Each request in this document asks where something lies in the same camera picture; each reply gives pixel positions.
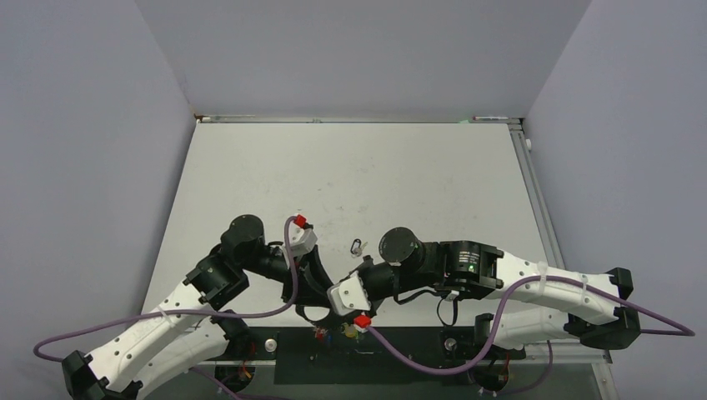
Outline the yellow key tag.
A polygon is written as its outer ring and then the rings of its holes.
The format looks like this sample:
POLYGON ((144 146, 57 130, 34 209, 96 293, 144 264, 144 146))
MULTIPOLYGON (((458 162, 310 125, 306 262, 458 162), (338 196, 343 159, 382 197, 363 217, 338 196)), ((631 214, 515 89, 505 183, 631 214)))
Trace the yellow key tag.
POLYGON ((354 325, 349 325, 347 323, 344 323, 341 328, 340 332, 346 337, 346 338, 352 338, 356 339, 359 336, 359 331, 354 325))

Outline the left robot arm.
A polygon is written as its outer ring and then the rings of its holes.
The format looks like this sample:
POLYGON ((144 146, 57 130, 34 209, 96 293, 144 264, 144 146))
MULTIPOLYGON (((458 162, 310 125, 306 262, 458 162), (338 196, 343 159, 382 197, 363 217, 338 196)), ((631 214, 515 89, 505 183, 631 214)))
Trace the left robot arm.
POLYGON ((305 271, 318 267, 317 236, 302 215, 287 217, 283 242, 267 243, 262 220, 236 217, 207 256, 151 312, 123 319, 127 328, 89 352, 61 361, 73 399, 139 399, 200 362, 223 354, 239 358, 248 347, 245 320, 277 316, 303 305, 305 271), (281 283, 283 305, 238 313, 225 306, 249 287, 248 275, 281 283))

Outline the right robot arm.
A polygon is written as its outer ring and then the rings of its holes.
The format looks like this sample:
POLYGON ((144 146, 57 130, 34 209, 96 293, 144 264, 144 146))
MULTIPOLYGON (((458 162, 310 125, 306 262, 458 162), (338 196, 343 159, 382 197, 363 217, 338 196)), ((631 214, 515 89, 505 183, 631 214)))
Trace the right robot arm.
POLYGON ((589 348, 620 350, 641 334, 639 315, 623 302, 633 292, 629 270, 571 272, 531 262, 497 247, 468 240, 423 242, 396 227, 379 242, 381 263, 370 257, 342 279, 345 310, 370 311, 373 304, 426 288, 452 303, 506 299, 532 305, 502 312, 473 330, 471 345, 491 357, 501 348, 576 338, 589 348))

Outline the small key with black tag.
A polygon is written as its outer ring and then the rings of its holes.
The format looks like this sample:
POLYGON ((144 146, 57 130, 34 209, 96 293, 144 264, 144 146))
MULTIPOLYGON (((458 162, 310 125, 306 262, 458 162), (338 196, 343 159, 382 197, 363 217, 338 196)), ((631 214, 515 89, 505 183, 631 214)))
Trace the small key with black tag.
POLYGON ((364 249, 367 247, 368 243, 365 241, 362 241, 360 238, 355 238, 352 243, 351 247, 349 249, 350 255, 353 258, 360 258, 364 254, 364 249))

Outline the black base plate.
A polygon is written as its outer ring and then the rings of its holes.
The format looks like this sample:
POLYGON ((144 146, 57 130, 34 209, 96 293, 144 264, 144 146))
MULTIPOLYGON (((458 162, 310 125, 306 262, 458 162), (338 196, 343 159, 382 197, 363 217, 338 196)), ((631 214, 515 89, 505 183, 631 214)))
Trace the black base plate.
MULTIPOLYGON (((408 360, 443 369, 466 363, 481 346, 471 327, 382 327, 383 336, 408 360)), ((493 346, 468 372, 434 376, 397 360, 370 335, 316 332, 312 327, 251 327, 217 357, 217 379, 234 391, 252 387, 266 371, 276 385, 409 384, 469 385, 474 373, 506 373, 508 361, 523 360, 525 350, 493 346)))

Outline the right aluminium rail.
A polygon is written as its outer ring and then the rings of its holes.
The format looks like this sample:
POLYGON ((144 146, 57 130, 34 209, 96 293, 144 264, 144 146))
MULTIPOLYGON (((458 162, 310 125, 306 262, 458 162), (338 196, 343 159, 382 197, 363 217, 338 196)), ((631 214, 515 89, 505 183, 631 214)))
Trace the right aluminium rail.
POLYGON ((531 159, 532 143, 524 132, 522 118, 512 120, 509 124, 509 134, 511 142, 514 145, 524 185, 528 192, 547 262, 552 267, 566 269, 554 225, 534 170, 531 159))

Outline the aluminium rail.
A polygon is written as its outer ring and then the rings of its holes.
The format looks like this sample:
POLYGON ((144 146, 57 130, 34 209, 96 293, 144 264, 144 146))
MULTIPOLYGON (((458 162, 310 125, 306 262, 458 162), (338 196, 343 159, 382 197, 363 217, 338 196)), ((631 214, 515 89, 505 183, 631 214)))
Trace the aluminium rail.
MULTIPOLYGON (((408 359, 431 367, 447 367, 475 357, 483 342, 472 327, 381 327, 379 332, 408 359)), ((358 365, 365 359, 390 361, 389 351, 373 336, 345 337, 327 332, 323 341, 311 327, 251 327, 228 342, 209 361, 256 363, 314 362, 358 365)))
POLYGON ((552 267, 566 269, 554 225, 534 170, 531 159, 532 143, 524 132, 522 118, 512 120, 509 124, 509 134, 511 142, 514 145, 524 185, 528 192, 547 262, 552 267))
POLYGON ((258 115, 196 115, 201 123, 505 123, 520 125, 521 117, 445 117, 389 115, 383 117, 279 117, 258 115))

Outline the back aluminium rail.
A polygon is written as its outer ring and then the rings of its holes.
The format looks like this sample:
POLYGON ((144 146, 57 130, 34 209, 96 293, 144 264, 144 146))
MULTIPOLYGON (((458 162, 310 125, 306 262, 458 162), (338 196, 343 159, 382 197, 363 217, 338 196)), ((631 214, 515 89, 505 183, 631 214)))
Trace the back aluminium rail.
POLYGON ((520 125, 521 117, 445 117, 389 115, 383 117, 279 117, 258 115, 196 115, 201 123, 505 123, 520 125))

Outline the front aluminium rail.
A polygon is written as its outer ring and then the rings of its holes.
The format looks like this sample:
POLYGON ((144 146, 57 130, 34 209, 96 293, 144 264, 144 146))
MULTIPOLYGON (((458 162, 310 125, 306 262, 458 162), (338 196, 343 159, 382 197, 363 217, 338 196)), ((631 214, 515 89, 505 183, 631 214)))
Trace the front aluminium rail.
MULTIPOLYGON (((408 359, 431 367, 447 367, 475 357, 483 342, 472 327, 381 327, 379 332, 408 359)), ((358 365, 365 359, 390 361, 389 351, 373 336, 345 337, 327 332, 323 341, 311 327, 251 327, 228 342, 209 361, 256 363, 314 362, 358 365)))

